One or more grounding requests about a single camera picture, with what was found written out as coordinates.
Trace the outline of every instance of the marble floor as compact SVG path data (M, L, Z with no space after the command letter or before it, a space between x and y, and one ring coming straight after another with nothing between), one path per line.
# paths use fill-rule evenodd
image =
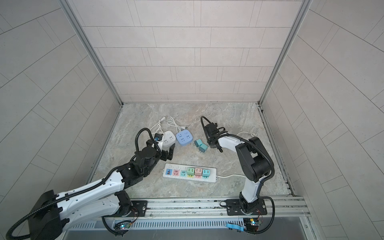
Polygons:
M175 127L168 126L166 123L170 120L169 116L172 116L178 125L188 127L194 140L201 139L206 144L200 123L202 115L211 122L217 122L219 127L225 127L229 133L237 134L246 131L256 134L275 163L275 176L265 182L261 195L287 195L290 193L286 188L254 103L125 104L93 180L104 177L111 168L127 163L135 152L134 139L137 132L143 127L151 128L163 116L166 117L166 120L162 122L163 131L171 130L176 134ZM247 133L241 133L240 136L250 138ZM148 139L147 132L140 135L140 149L145 146ZM176 142L173 159L167 162L214 167L217 169L217 174L221 176L243 175L236 153L228 149L223 149L223 153L220 153L219 150L211 148L208 148L205 153L201 153L193 143L181 146ZM160 160L149 176L126 189L129 196L131 198L238 197L243 189L245 178L238 176L218 178L216 183L164 178L162 170L165 163Z

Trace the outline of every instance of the robotic arm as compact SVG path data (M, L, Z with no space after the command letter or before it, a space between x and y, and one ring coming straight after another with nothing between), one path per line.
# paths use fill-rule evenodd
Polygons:
M204 126L203 119L209 123ZM257 137L249 140L233 134L228 134L225 128L217 128L217 123L211 123L206 117L201 117L201 123L211 148L227 148L238 154L240 164L247 179L240 192L240 206L245 214L258 210L264 204L259 197L263 182L274 175L273 162L263 144ZM143 131L147 131L150 140L147 146L139 151L138 138ZM152 137L148 128L141 129L135 138L135 155L121 166L114 167L103 179L99 179L68 192L54 194L53 190L43 193L31 212L16 222L7 232L7 240L55 239L62 231L79 223L102 217L105 227L115 235L123 235L127 231L114 231L106 224L104 217L124 217L135 209L124 189L135 185L148 176L158 161L171 160L175 144L167 149L162 147L162 134ZM273 222L274 211L269 225L258 232L265 232ZM30 234L15 237L13 231L24 221L28 220Z

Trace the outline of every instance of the blue cube power socket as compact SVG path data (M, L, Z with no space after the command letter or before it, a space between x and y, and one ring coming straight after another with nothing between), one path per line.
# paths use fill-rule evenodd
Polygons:
M185 129L176 134L176 139L179 141L181 146L185 146L192 142L193 137L192 134L187 129Z

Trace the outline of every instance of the side wall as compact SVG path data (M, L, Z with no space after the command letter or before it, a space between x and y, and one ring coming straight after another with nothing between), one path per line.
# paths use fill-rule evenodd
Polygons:
M301 1L68 0L123 102L255 102Z
M384 236L383 16L383 1L314 0L262 104L323 239Z
M119 104L56 0L0 1L0 56L5 237L42 193L86 182Z

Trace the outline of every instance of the black mounting plate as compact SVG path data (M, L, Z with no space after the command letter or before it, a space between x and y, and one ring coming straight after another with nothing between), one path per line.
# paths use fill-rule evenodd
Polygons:
M137 216L138 213L139 213L139 217L144 217L145 212L147 210L147 204L148 204L148 201L132 201L132 207L136 208L137 211L135 211L135 209L132 209L128 213L128 215L126 215L126 217L134 217L134 216Z
M260 201L258 202L258 205L256 206L256 208L260 211L260 215L267 215L267 211L266 211L266 207L263 207L265 206L265 203L264 203L264 200L263 199L259 199ZM241 210L241 206L240 206L240 200L239 199L227 199L225 200L225 204L226 204L226 208L227 208L227 214L228 216L236 216L236 215L259 215L259 212L258 211L255 211L251 214L245 214L242 210Z

